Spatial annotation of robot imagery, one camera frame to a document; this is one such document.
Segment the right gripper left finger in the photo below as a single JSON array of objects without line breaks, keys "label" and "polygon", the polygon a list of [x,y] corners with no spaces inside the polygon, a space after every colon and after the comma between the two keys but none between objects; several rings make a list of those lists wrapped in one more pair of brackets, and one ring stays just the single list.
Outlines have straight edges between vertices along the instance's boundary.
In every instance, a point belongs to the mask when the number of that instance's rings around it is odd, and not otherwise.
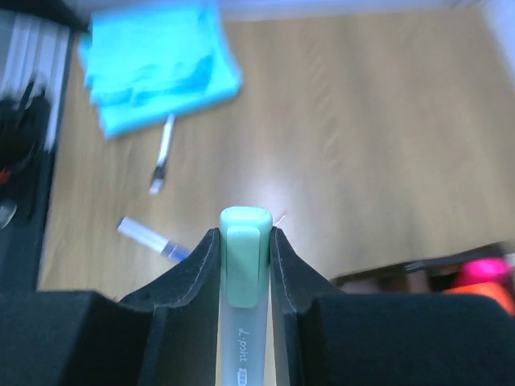
[{"label": "right gripper left finger", "polygon": [[95,291],[4,293],[4,385],[213,385],[220,233],[114,301]]}]

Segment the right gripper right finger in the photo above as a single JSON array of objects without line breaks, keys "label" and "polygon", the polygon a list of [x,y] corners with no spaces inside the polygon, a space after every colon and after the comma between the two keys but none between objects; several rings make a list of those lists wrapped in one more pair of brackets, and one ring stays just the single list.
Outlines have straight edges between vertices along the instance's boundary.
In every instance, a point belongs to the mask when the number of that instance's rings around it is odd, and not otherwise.
[{"label": "right gripper right finger", "polygon": [[347,294],[270,236],[279,385],[511,385],[514,318],[475,294]]}]

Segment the blue capped white marker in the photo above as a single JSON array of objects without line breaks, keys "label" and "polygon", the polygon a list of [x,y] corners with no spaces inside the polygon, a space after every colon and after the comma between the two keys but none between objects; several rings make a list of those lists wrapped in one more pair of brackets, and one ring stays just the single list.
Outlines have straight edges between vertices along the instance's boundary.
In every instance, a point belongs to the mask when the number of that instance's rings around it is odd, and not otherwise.
[{"label": "blue capped white marker", "polygon": [[167,239],[128,216],[119,221],[117,231],[171,261],[181,262],[192,253],[190,249]]}]

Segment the mint green highlighter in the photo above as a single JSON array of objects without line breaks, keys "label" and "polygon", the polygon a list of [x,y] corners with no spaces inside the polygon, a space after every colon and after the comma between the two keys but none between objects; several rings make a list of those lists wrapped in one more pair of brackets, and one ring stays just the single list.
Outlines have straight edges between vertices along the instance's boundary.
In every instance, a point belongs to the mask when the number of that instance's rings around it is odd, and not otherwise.
[{"label": "mint green highlighter", "polygon": [[228,207],[220,214],[220,385],[274,385],[270,238],[286,213]]}]

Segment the orange black highlighter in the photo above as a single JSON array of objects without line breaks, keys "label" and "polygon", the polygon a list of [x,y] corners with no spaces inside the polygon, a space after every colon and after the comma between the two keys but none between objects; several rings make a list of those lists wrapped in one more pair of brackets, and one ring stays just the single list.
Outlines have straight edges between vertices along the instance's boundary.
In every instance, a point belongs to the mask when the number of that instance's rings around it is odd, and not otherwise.
[{"label": "orange black highlighter", "polygon": [[477,283],[445,289],[445,294],[480,295],[494,300],[510,316],[514,316],[514,300],[504,286],[496,282]]}]

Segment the pink black highlighter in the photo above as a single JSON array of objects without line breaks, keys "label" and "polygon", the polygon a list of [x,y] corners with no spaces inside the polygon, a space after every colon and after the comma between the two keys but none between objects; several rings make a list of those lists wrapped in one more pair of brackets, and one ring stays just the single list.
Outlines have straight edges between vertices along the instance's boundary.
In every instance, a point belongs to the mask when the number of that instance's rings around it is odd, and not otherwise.
[{"label": "pink black highlighter", "polygon": [[453,281],[452,287],[494,282],[505,285],[511,274],[511,266],[500,257],[489,257],[463,263]]}]

